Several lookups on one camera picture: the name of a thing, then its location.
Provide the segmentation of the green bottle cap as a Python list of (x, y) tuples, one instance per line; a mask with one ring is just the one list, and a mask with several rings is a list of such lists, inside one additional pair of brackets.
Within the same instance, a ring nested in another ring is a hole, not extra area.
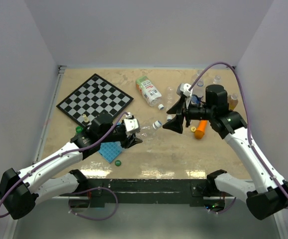
[(121, 161), (120, 161), (120, 160), (116, 160), (116, 161), (115, 161), (115, 165), (116, 165), (116, 166), (121, 166)]

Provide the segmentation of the green plastic bottle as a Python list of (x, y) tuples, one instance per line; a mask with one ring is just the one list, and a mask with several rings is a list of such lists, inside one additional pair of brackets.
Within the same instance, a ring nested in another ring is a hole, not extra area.
[(83, 130), (84, 130), (83, 127), (81, 127), (81, 126), (77, 126), (77, 127), (75, 128), (75, 131), (76, 131), (75, 135), (77, 135), (77, 134), (83, 132)]

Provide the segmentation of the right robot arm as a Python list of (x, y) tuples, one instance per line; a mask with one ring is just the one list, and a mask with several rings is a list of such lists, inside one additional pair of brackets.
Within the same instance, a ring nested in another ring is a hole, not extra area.
[(191, 120), (207, 120), (212, 129), (234, 150), (251, 176), (252, 182), (217, 170), (207, 176), (205, 196), (225, 192), (243, 201), (251, 214), (263, 220), (288, 207), (288, 181), (273, 168), (261, 150), (254, 149), (248, 126), (238, 112), (229, 109), (228, 93), (222, 85), (206, 87), (205, 102), (191, 103), (190, 84), (180, 84), (179, 100), (167, 111), (174, 118), (163, 125), (183, 133)]

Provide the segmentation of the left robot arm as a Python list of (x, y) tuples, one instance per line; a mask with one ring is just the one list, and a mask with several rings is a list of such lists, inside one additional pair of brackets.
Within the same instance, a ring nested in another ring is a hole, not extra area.
[(101, 113), (55, 153), (18, 171), (6, 170), (0, 181), (0, 218), (20, 219), (35, 205), (58, 195), (83, 195), (88, 184), (79, 170), (60, 179), (54, 176), (99, 151), (102, 143), (120, 142), (122, 148), (142, 143), (136, 136), (139, 132), (139, 120), (131, 113), (123, 112), (116, 122)]

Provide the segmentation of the juice bottle with white label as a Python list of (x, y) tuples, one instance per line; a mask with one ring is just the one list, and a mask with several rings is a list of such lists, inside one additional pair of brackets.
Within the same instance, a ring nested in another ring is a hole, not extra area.
[(152, 84), (147, 76), (142, 76), (135, 81), (136, 89), (150, 107), (156, 106), (159, 110), (164, 109), (162, 94)]

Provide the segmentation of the blue label water bottle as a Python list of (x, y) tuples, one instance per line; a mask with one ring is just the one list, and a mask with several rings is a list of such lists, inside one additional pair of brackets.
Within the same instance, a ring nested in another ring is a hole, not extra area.
[(194, 105), (200, 104), (203, 101), (204, 92), (204, 82), (200, 79), (193, 87), (191, 103)]

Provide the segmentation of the clear bottle back row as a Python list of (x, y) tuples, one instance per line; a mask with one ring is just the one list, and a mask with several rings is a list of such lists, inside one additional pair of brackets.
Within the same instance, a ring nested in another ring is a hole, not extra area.
[(203, 72), (202, 69), (197, 70), (192, 76), (192, 83), (199, 77), (199, 75)]

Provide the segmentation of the orange tea bottle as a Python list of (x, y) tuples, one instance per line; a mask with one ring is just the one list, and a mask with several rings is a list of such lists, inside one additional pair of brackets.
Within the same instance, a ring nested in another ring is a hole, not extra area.
[(236, 106), (238, 105), (238, 94), (237, 93), (233, 93), (233, 94), (230, 94), (228, 95), (228, 103), (229, 103), (229, 109), (231, 111), (233, 111)]

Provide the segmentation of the blue studded baseplate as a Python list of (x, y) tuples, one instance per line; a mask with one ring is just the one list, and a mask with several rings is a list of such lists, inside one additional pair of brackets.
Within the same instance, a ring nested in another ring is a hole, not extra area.
[(119, 142), (106, 142), (100, 145), (98, 152), (108, 163), (112, 163), (122, 153), (122, 147)]

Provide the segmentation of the orange plastic carrot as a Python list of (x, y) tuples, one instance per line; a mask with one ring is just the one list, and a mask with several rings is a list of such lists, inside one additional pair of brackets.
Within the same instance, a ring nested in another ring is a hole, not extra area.
[(196, 139), (202, 139), (205, 135), (205, 129), (207, 127), (207, 120), (201, 120), (199, 122), (198, 127), (196, 128), (195, 132), (194, 132), (194, 136)]

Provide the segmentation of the cream chess piece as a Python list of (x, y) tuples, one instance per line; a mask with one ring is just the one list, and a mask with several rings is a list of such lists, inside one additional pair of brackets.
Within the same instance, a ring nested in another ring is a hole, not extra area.
[(83, 114), (82, 117), (85, 123), (88, 123), (90, 121), (86, 114)]

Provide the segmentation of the black white chessboard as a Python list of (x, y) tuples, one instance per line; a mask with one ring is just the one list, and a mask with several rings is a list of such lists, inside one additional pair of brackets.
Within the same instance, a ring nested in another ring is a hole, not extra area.
[(66, 96), (57, 108), (81, 127), (85, 127), (82, 115), (92, 121), (98, 114), (109, 113), (113, 119), (119, 116), (133, 101), (133, 97), (98, 74), (93, 74)]

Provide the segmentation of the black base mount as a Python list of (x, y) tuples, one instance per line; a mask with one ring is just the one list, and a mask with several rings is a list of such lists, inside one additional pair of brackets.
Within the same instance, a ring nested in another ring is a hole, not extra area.
[(95, 188), (89, 193), (91, 207), (103, 207), (115, 203), (114, 196), (99, 187), (115, 193), (120, 204), (184, 204), (204, 206), (205, 197), (219, 197), (219, 191), (206, 189), (205, 179), (88, 179), (76, 192)]

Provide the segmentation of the aluminium frame rail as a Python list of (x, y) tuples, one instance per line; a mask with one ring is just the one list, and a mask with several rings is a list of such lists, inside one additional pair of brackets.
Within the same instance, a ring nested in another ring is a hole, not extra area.
[(54, 105), (56, 103), (56, 99), (57, 99), (58, 91), (59, 91), (59, 88), (61, 85), (61, 81), (62, 81), (62, 78), (63, 78), (63, 75), (64, 75), (66, 69), (67, 69), (66, 65), (59, 65), (58, 66), (58, 72), (57, 72), (57, 78), (55, 81), (55, 87), (54, 87), (53, 93), (51, 95), (50, 105), (49, 105), (48, 110), (47, 110), (46, 119), (44, 121), (41, 136), (40, 136), (41, 141), (45, 137), (45, 133), (46, 133), (47, 127), (48, 127), (48, 122), (49, 122), (49, 119), (51, 118), (51, 114), (53, 112), (53, 108), (54, 108)]

